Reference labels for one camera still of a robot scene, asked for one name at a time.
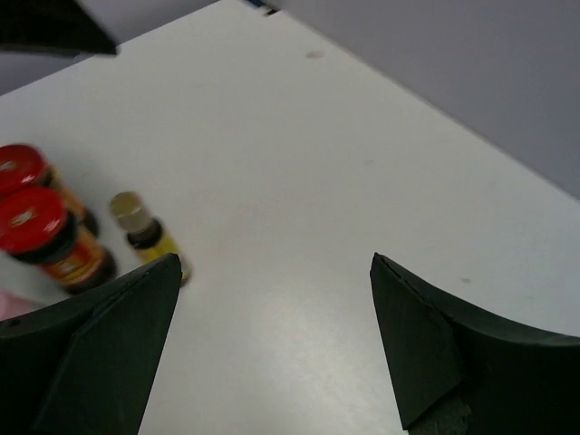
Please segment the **red lid jar front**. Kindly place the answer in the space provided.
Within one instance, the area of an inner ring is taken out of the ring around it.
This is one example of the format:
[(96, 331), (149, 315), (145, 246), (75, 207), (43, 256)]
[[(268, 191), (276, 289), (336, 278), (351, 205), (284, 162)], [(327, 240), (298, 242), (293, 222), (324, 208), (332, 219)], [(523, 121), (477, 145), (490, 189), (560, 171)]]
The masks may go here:
[(26, 188), (1, 200), (1, 250), (42, 269), (70, 295), (117, 276), (111, 252), (49, 188)]

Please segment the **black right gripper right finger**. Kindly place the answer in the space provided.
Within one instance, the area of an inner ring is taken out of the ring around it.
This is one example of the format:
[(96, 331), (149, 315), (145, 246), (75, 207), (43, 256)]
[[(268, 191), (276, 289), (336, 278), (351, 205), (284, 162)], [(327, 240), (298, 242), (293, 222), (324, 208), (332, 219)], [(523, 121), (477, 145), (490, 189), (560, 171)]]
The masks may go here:
[(492, 314), (383, 255), (372, 298), (410, 434), (576, 434), (579, 340)]

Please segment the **left blue table label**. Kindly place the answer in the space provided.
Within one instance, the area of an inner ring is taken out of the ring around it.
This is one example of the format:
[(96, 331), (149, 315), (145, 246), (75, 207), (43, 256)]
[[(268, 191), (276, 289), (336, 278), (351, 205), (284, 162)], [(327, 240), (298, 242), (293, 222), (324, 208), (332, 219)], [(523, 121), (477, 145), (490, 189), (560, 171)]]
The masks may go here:
[(276, 14), (279, 9), (264, 0), (246, 0), (254, 8), (260, 10), (263, 16), (271, 16)]

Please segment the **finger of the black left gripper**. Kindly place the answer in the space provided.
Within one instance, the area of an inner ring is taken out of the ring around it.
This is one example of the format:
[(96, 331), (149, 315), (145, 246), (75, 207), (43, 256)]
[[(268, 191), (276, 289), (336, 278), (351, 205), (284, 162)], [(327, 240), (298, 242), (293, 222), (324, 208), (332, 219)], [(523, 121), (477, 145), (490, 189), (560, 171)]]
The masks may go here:
[(76, 1), (2, 0), (1, 50), (68, 58), (115, 56), (118, 43)]

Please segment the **small yellow label bottle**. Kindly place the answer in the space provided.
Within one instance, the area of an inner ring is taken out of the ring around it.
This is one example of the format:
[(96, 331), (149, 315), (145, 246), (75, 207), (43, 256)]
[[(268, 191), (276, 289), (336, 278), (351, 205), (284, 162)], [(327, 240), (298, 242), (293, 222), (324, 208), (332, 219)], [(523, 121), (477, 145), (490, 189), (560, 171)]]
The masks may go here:
[(181, 286), (193, 275), (193, 267), (178, 247), (162, 222), (154, 217), (141, 197), (134, 191), (123, 191), (110, 201), (110, 212), (143, 264), (148, 264), (166, 254), (175, 254), (181, 268)]

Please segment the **red lid jar rear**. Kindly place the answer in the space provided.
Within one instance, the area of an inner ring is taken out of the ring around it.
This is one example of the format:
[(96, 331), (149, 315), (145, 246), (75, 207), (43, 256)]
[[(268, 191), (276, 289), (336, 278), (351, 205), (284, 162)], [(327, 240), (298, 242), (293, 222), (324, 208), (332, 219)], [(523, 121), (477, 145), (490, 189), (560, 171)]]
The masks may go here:
[(96, 237), (100, 225), (92, 211), (62, 182), (56, 168), (36, 147), (15, 143), (1, 147), (1, 197), (22, 189), (44, 187), (58, 193), (64, 205)]

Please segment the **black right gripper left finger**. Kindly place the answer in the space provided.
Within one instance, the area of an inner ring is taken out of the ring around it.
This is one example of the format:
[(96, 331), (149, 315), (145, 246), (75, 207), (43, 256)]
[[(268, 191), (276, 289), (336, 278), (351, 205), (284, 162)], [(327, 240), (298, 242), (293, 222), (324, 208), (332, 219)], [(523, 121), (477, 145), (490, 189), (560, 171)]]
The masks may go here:
[(181, 285), (168, 254), (1, 323), (4, 434), (136, 434)]

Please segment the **red lid jar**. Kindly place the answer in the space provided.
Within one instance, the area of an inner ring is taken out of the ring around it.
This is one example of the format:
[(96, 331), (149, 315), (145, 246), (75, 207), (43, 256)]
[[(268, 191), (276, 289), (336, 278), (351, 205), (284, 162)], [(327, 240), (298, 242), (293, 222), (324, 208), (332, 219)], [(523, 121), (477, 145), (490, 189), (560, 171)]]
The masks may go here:
[(62, 182), (56, 168), (36, 147), (15, 143), (1, 147), (1, 197), (22, 189), (44, 187), (58, 193), (64, 205), (96, 237), (100, 225), (92, 211)]
[(42, 269), (70, 295), (117, 276), (111, 252), (49, 188), (26, 188), (1, 200), (1, 250)]

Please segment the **pink cap spice shaker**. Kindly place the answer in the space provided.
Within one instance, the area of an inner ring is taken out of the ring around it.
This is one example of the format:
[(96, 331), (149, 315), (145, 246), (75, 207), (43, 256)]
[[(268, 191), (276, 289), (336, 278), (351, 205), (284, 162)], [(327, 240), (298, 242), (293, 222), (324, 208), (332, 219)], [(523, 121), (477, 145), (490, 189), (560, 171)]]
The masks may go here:
[(4, 321), (34, 310), (34, 304), (26, 299), (2, 291), (0, 293), (0, 320)]

